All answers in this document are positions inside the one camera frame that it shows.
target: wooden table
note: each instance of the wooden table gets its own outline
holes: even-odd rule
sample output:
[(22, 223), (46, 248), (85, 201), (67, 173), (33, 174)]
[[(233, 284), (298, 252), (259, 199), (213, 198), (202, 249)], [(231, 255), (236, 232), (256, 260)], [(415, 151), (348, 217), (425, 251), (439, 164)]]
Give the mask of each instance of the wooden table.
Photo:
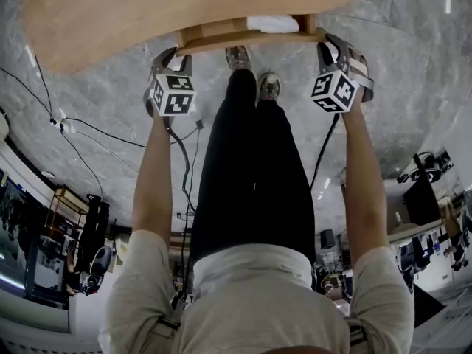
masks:
[[(181, 55), (238, 44), (323, 41), (314, 13), (350, 0), (24, 0), (24, 30), (41, 64), (73, 74), (174, 32)], [(301, 32), (249, 31), (250, 15), (295, 15)]]

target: white t-shirt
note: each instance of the white t-shirt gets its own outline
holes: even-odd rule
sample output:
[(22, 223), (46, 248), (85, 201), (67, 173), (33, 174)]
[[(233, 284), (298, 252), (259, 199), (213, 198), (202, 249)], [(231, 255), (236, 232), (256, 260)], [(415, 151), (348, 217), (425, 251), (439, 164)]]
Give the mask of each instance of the white t-shirt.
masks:
[(198, 261), (194, 272), (194, 303), (179, 316), (170, 306), (164, 241), (134, 232), (108, 299), (103, 352), (262, 353), (302, 345), (333, 353), (409, 351), (414, 301), (388, 248), (356, 263), (348, 319), (311, 290), (310, 263), (291, 249), (236, 246)]

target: shoe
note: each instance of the shoe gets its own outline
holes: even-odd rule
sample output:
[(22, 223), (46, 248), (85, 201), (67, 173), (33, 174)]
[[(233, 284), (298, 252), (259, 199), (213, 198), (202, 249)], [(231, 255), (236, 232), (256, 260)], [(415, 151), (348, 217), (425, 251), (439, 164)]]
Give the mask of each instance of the shoe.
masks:
[(98, 195), (94, 195), (94, 194), (87, 194), (87, 199), (88, 199), (89, 203), (99, 203), (101, 197), (99, 197)]
[(280, 93), (279, 77), (273, 72), (266, 72), (259, 77), (259, 100), (277, 101)]
[(244, 46), (227, 47), (226, 61), (232, 71), (237, 69), (251, 69), (249, 54)]

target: wire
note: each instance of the wire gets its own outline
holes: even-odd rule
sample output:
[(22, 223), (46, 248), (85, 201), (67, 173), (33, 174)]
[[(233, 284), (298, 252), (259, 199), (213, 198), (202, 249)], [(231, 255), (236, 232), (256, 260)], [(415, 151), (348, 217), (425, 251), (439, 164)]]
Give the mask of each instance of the wire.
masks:
[(195, 214), (193, 212), (188, 212), (188, 213), (185, 213), (185, 212), (177, 212), (176, 214), (176, 217), (177, 219), (181, 220), (181, 221), (185, 221), (186, 219), (188, 218), (193, 218), (195, 217)]
[(430, 151), (428, 151), (428, 150), (425, 151), (425, 152), (420, 152), (420, 153), (418, 153), (418, 156), (422, 156), (422, 155), (432, 155), (432, 156), (434, 156), (434, 153), (432, 153), (432, 152), (430, 152)]
[[(198, 142), (200, 140), (200, 130), (198, 130), (197, 134), (197, 147), (195, 149), (195, 155), (193, 156), (193, 161), (192, 161), (192, 167), (190, 171), (190, 190), (189, 190), (189, 195), (192, 195), (192, 188), (193, 188), (193, 167), (195, 165), (195, 160), (197, 159), (197, 153), (198, 153)], [(187, 228), (188, 228), (188, 223), (189, 223), (189, 208), (190, 204), (187, 203), (187, 213), (185, 214), (185, 227), (184, 227), (184, 240), (182, 241), (182, 253), (181, 253), (181, 259), (182, 259), (182, 276), (184, 276), (183, 271), (184, 271), (184, 244), (185, 244), (185, 237), (187, 235)], [(188, 281), (189, 281), (189, 272), (190, 272), (190, 253), (189, 257), (187, 258), (187, 270), (185, 271), (185, 276), (182, 279), (183, 285), (182, 288), (184, 290), (184, 295), (187, 295), (187, 287), (188, 287)]]
[(111, 138), (113, 138), (113, 139), (118, 139), (119, 141), (124, 142), (124, 143), (128, 143), (129, 145), (137, 145), (138, 147), (146, 148), (145, 145), (141, 145), (141, 144), (135, 143), (135, 142), (130, 142), (129, 140), (119, 138), (118, 136), (111, 135), (110, 133), (106, 133), (105, 131), (102, 131), (102, 130), (100, 130), (99, 128), (96, 128), (95, 126), (92, 126), (92, 125), (90, 125), (89, 123), (87, 123), (87, 122), (85, 122), (85, 121), (82, 121), (81, 119), (78, 119), (78, 118), (68, 118), (68, 117), (66, 117), (66, 118), (64, 118), (63, 120), (61, 120), (60, 123), (63, 124), (66, 120), (81, 122), (81, 123), (83, 123), (84, 125), (87, 125), (87, 126), (89, 126), (90, 128), (93, 128), (94, 130), (97, 130), (98, 132), (102, 133), (103, 135), (109, 136), (109, 137), (111, 137)]
[(176, 133), (172, 130), (172, 128), (169, 125), (167, 125), (167, 131), (169, 132), (169, 135), (171, 135), (177, 141), (178, 146), (182, 150), (182, 155), (184, 156), (184, 161), (185, 161), (185, 173), (184, 173), (184, 180), (182, 181), (182, 191), (187, 197), (187, 202), (190, 206), (190, 209), (193, 212), (196, 212), (195, 207), (192, 205), (192, 201), (190, 200), (190, 195), (187, 192), (187, 177), (190, 171), (189, 156), (187, 155), (187, 151), (185, 150), (184, 143), (180, 140), (180, 138), (176, 135)]
[(85, 134), (85, 133), (81, 133), (79, 131), (75, 131), (76, 133), (80, 134), (80, 135), (84, 135), (86, 136), (87, 138), (89, 139), (92, 139), (94, 142), (96, 142), (98, 145), (101, 145), (103, 148), (105, 148), (105, 150), (107, 150), (109, 153), (111, 153), (113, 156), (115, 156), (116, 158), (118, 158), (123, 164), (125, 164), (126, 166), (128, 166), (130, 169), (132, 169), (134, 172), (138, 173), (139, 171), (134, 169), (132, 166), (130, 166), (125, 160), (123, 160), (121, 157), (119, 157), (117, 154), (115, 154), (115, 152), (113, 152), (112, 150), (108, 149), (105, 145), (103, 145), (102, 143), (100, 143), (98, 140), (96, 140), (95, 138), (92, 138), (91, 136)]
[(79, 151), (77, 150), (77, 148), (72, 144), (72, 142), (70, 140), (68, 140), (66, 138), (66, 136), (64, 135), (64, 132), (61, 130), (60, 131), (60, 134), (63, 136), (63, 138), (65, 140), (67, 140), (67, 142), (72, 146), (72, 148), (74, 148), (75, 152), (77, 152), (77, 155), (80, 157), (80, 160), (82, 160), (82, 162), (85, 164), (85, 166), (88, 168), (88, 170), (90, 170), (92, 172), (92, 174), (94, 175), (95, 179), (97, 180), (98, 182), (98, 186), (100, 186), (100, 192), (102, 193), (102, 198), (103, 198), (103, 201), (105, 201), (105, 196), (103, 195), (103, 188), (102, 188), (102, 185), (100, 183), (100, 181), (98, 180), (98, 177), (97, 175), (95, 174), (95, 172), (87, 165), (86, 161), (83, 159), (83, 157), (80, 155)]
[(338, 123), (339, 121), (339, 117), (340, 117), (339, 113), (336, 113), (334, 115), (333, 123), (331, 123), (330, 130), (327, 132), (326, 139), (324, 140), (324, 143), (322, 145), (322, 150), (319, 151), (318, 160), (316, 160), (315, 172), (313, 173), (313, 178), (311, 179), (310, 190), (313, 189), (313, 185), (315, 184), (315, 178), (316, 178), (316, 175), (318, 174), (319, 165), (322, 162), (322, 158), (323, 158), (323, 155), (325, 154), (327, 143), (330, 141), (330, 137), (333, 134), (334, 128), (336, 127), (336, 123)]
[(46, 81), (44, 81), (44, 76), (43, 76), (43, 70), (41, 69), (41, 66), (38, 61), (38, 57), (35, 54), (35, 59), (36, 59), (36, 64), (38, 64), (38, 69), (39, 69), (39, 75), (41, 76), (41, 79), (43, 81), (44, 88), (46, 89), (46, 94), (47, 94), (47, 99), (49, 101), (49, 118), (50, 122), (56, 124), (56, 120), (52, 117), (52, 104), (51, 104), (51, 96), (49, 95), (49, 89), (47, 88)]
[(195, 133), (196, 131), (198, 130), (198, 128), (194, 128), (192, 131), (190, 131), (186, 136), (184, 136), (183, 138), (181, 138), (181, 141), (184, 141), (185, 139), (188, 139), (189, 137), (191, 137), (193, 135), (193, 133)]
[[(34, 94), (30, 88), (27, 87), (27, 85), (21, 81), (17, 76), (15, 76), (14, 74), (8, 72), (6, 69), (0, 67), (0, 70), (2, 70), (4, 73), (6, 73), (8, 76), (14, 78), (16, 81), (18, 81), (47, 111), (48, 115), (49, 115), (49, 119), (50, 119), (50, 122), (51, 123), (56, 123), (54, 117), (52, 116), (52, 103), (51, 103), (51, 96), (49, 94), (49, 89), (47, 87), (47, 84), (46, 84), (46, 81), (44, 80), (44, 76), (43, 76), (43, 72), (41, 70), (41, 66), (39, 65), (39, 62), (38, 62), (38, 58), (36, 57), (36, 54), (35, 54), (35, 59), (36, 59), (36, 63), (38, 64), (38, 68), (39, 68), (39, 73), (40, 73), (40, 76), (41, 76), (41, 79), (43, 81), (43, 84), (44, 84), (44, 88), (46, 89), (46, 93), (47, 93), (47, 98), (48, 98), (48, 101), (49, 101), (49, 109), (47, 108), (47, 106), (39, 99), (39, 97)], [(130, 145), (135, 145), (137, 147), (140, 147), (140, 148), (146, 148), (145, 145), (141, 145), (139, 143), (135, 143), (135, 142), (130, 142), (126, 139), (122, 139), (122, 138), (119, 138), (118, 136), (115, 136), (115, 135), (111, 135), (109, 133), (106, 133), (105, 131), (102, 131), (100, 130), (99, 128), (96, 128), (95, 126), (93, 125), (90, 125), (89, 123), (81, 120), (81, 119), (78, 119), (78, 118), (69, 118), (69, 117), (66, 117), (64, 118), (62, 121), (60, 121), (61, 124), (63, 124), (66, 120), (71, 120), (71, 121), (77, 121), (77, 122), (81, 122), (83, 123), (84, 125), (87, 125), (89, 126), (90, 128), (93, 128), (94, 130), (97, 130), (99, 131), (100, 133), (102, 133), (103, 135), (106, 135), (106, 136), (109, 136), (113, 139), (117, 139), (121, 142), (124, 142), (124, 143), (128, 143)], [(189, 138), (190, 136), (192, 136), (198, 129), (197, 128), (194, 128), (192, 131), (190, 131), (187, 135), (185, 135), (184, 137), (182, 137), (181, 140), (185, 140), (187, 138)]]
[(23, 83), (23, 81), (21, 81), (18, 77), (16, 77), (14, 74), (10, 74), (6, 69), (0, 67), (0, 70), (2, 70), (3, 72), (5, 72), (8, 76), (10, 77), (13, 77), (16, 81), (18, 81), (47, 111), (48, 115), (49, 115), (49, 118), (51, 117), (51, 112), (48, 110), (47, 106), (44, 105), (41, 100), (39, 99), (38, 96), (36, 96), (36, 94), (34, 94), (30, 88), (28, 88), (26, 86), (25, 83)]

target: black pants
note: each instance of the black pants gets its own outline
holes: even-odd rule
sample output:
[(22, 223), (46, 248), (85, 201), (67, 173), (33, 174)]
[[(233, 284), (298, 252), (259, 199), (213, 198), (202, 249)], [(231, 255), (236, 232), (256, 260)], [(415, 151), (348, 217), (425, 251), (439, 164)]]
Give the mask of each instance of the black pants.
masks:
[(256, 94), (252, 72), (233, 73), (206, 150), (191, 256), (267, 243), (313, 263), (313, 201), (290, 124), (274, 101), (256, 108)]
[(105, 245), (108, 218), (109, 205), (100, 202), (100, 198), (94, 196), (88, 203), (87, 220), (79, 239), (79, 254), (75, 271), (89, 271), (98, 249)]

